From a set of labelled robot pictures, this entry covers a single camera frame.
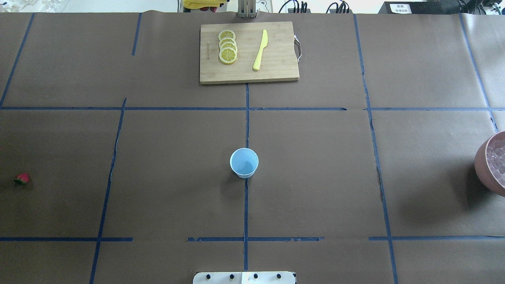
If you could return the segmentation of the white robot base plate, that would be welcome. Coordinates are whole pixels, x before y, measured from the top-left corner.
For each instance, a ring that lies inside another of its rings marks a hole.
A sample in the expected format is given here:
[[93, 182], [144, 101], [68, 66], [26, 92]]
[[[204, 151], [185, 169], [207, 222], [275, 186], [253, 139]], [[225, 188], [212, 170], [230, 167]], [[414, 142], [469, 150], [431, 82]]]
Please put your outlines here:
[[296, 274], [290, 271], [200, 272], [193, 284], [296, 284]]

